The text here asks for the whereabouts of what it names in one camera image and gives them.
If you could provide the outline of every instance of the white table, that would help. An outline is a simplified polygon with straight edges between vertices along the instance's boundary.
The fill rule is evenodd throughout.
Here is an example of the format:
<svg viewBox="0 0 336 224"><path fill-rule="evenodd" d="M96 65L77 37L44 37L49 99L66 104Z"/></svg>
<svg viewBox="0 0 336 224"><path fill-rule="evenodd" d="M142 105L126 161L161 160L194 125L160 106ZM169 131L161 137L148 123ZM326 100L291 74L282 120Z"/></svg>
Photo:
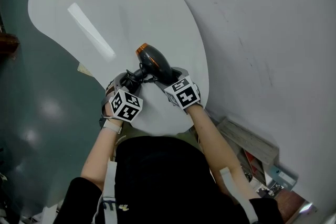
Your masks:
<svg viewBox="0 0 336 224"><path fill-rule="evenodd" d="M104 88L119 73L139 68L135 50L146 42L161 51L172 67L189 71L205 106L206 56L184 0L29 0L28 12L35 27L72 54ZM143 84L140 97L144 106L134 127L162 135L184 132L193 125L190 116L171 105L156 85Z"/></svg>

